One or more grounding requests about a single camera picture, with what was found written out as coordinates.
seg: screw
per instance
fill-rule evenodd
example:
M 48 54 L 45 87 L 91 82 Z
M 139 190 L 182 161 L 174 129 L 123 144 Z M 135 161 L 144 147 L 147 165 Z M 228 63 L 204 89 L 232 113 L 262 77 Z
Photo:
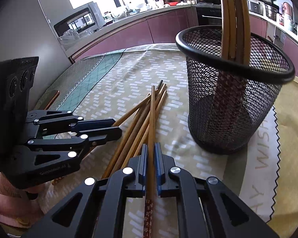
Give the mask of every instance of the screw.
M 131 167 L 125 167 L 123 169 L 123 173 L 126 175 L 130 175 L 134 170 Z
M 218 179 L 216 177 L 210 177 L 207 181 L 210 184 L 217 184 L 218 183 Z
M 171 173 L 177 174 L 181 171 L 181 169 L 179 167 L 174 166 L 170 169 L 170 171 Z

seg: beige tablecloth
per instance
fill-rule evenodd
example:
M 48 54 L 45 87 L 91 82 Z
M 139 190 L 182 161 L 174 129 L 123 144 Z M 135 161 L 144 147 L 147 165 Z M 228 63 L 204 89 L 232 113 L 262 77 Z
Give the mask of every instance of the beige tablecloth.
M 290 237 L 298 226 L 298 79 L 282 88 L 248 148 L 232 156 L 208 153 L 193 141 L 187 123 L 186 61 L 174 44 L 127 49 L 74 113 L 85 119 L 118 119 L 142 100 L 151 85 L 157 85 L 160 79 L 167 84 L 168 91 L 156 124 L 156 138 L 163 153 L 173 156 L 176 165 L 193 176 L 218 177 L 280 237 Z M 123 131 L 131 119 L 121 126 Z M 57 138 L 69 135 L 65 133 Z M 109 142 L 97 147 L 82 161 L 78 172 L 66 176 L 56 186 L 48 183 L 40 195 L 43 212 L 85 178 L 99 179 L 118 143 Z M 142 237 L 143 215 L 144 199 L 129 198 L 124 237 Z M 174 198 L 156 199 L 153 237 L 178 237 Z

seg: metal screw cap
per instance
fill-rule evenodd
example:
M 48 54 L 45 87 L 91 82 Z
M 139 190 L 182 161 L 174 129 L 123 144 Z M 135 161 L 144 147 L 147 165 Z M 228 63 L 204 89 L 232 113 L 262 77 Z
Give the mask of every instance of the metal screw cap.
M 170 169 L 171 173 L 177 174 L 181 171 L 181 169 L 177 166 L 174 166 Z
M 210 184 L 217 184 L 218 183 L 218 179 L 216 177 L 210 177 L 207 181 Z
M 134 170 L 131 167 L 125 167 L 123 169 L 123 173 L 126 175 L 130 175 Z
M 94 178 L 89 177 L 89 178 L 85 179 L 85 184 L 86 185 L 93 185 L 94 183 L 95 183 Z

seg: camera lens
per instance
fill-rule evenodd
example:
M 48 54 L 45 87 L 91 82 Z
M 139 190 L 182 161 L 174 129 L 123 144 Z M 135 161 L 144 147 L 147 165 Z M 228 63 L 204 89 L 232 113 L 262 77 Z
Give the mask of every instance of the camera lens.
M 13 97 L 15 94 L 16 83 L 17 83 L 17 79 L 16 79 L 16 77 L 14 77 L 10 83 L 10 88 L 9 88 L 9 96 L 10 97 Z
M 24 71 L 22 73 L 22 77 L 21 77 L 21 81 L 20 81 L 20 89 L 23 90 L 25 85 L 27 84 L 27 80 L 28 80 L 28 70 Z

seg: countertop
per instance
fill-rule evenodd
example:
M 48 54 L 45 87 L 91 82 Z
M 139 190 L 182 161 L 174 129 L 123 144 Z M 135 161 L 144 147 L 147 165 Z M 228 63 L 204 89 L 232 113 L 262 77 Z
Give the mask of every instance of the countertop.
M 284 26 L 280 25 L 279 23 L 271 20 L 270 18 L 266 17 L 266 16 L 263 16 L 263 15 L 259 15 L 257 13 L 254 13 L 254 12 L 249 12 L 250 15 L 252 16 L 255 16 L 255 17 L 258 17 L 258 18 L 261 18 L 263 20 L 266 20 L 267 22 L 275 25 L 277 28 L 280 28 L 283 32 L 285 32 L 293 41 L 295 41 L 297 44 L 298 44 L 298 36 L 293 33 L 292 31 L 286 29 Z
M 83 38 L 82 40 L 78 41 L 74 46 L 70 47 L 69 49 L 67 49 L 65 51 L 65 54 L 67 57 L 72 56 L 73 54 L 75 54 L 77 51 L 79 51 L 80 49 L 82 49 L 83 47 L 85 47 L 86 45 L 88 45 L 90 42 L 93 42 L 94 40 L 98 39 L 99 37 L 117 29 L 120 28 L 123 25 L 126 25 L 128 23 L 131 23 L 135 20 L 140 20 L 142 18 L 157 14 L 157 13 L 162 13 L 162 12 L 168 12 L 168 11 L 172 11 L 175 9 L 180 9 L 180 8 L 187 8 L 187 7 L 191 7 L 191 4 L 187 4 L 187 5 L 176 5 L 176 6 L 170 6 L 167 8 L 157 8 L 157 9 L 152 9 L 152 10 L 148 10 L 145 12 L 141 12 L 141 13 L 137 13 L 135 15 L 123 18 L 121 20 L 117 20 L 114 23 L 107 25 L 105 27 L 102 27 L 101 29 L 99 29 L 98 31 L 96 31 L 95 33 L 93 33 L 92 35 L 89 35 L 85 38 Z
M 128 23 L 131 23 L 135 20 L 140 20 L 142 18 L 157 14 L 157 13 L 162 13 L 162 12 L 169 12 L 175 9 L 180 9 L 180 8 L 187 8 L 187 7 L 214 7 L 211 5 L 202 5 L 202 4 L 195 4 L 195 5 L 191 5 L 191 4 L 187 4 L 187 5 L 181 5 L 181 6 L 170 6 L 167 8 L 157 8 L 157 9 L 152 9 L 152 10 L 148 10 L 145 12 L 141 12 L 141 13 L 137 13 L 135 15 L 123 18 L 121 20 L 118 20 L 110 25 L 107 25 L 105 27 L 102 27 L 101 29 L 99 29 L 98 31 L 96 31 L 95 33 L 93 33 L 92 35 L 89 35 L 87 37 L 85 37 L 84 39 L 78 41 L 74 46 L 70 47 L 69 49 L 67 49 L 65 51 L 65 54 L 67 57 L 72 56 L 73 54 L 75 54 L 77 51 L 79 51 L 80 49 L 82 49 L 83 47 L 85 47 L 86 45 L 88 45 L 89 43 L 93 42 L 94 40 L 98 39 L 99 37 L 117 29 L 120 28 L 123 25 L 126 25 Z M 262 16 L 259 15 L 257 13 L 253 13 L 253 12 L 249 12 L 250 15 L 258 17 L 258 18 L 262 18 L 264 20 L 266 20 L 267 22 L 275 25 L 276 27 L 280 28 L 283 32 L 285 32 L 288 36 L 290 36 L 291 39 L 293 39 L 297 44 L 298 44 L 298 36 L 295 35 L 293 32 L 287 30 L 284 26 L 280 25 L 279 23 L 269 19 L 266 16 Z

